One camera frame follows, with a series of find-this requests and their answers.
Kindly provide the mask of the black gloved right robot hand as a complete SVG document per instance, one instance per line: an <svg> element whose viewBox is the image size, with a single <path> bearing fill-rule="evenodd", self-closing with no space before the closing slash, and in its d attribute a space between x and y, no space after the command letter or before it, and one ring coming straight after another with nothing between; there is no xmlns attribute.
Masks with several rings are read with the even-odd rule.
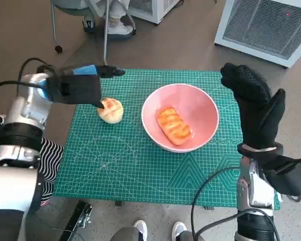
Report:
<svg viewBox="0 0 301 241"><path fill-rule="evenodd" d="M243 144L256 150L276 147L285 90L272 94L266 79L246 65L226 63L220 72L221 83L233 91L239 107Z"/></svg>

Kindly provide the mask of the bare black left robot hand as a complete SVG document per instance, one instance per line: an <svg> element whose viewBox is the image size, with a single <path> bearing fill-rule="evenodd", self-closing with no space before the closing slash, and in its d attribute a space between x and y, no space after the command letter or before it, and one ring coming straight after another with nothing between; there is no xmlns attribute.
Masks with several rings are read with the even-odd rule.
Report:
<svg viewBox="0 0 301 241"><path fill-rule="evenodd" d="M108 65L86 65L72 70L74 75L99 75L100 78L123 76L125 70Z"/></svg>

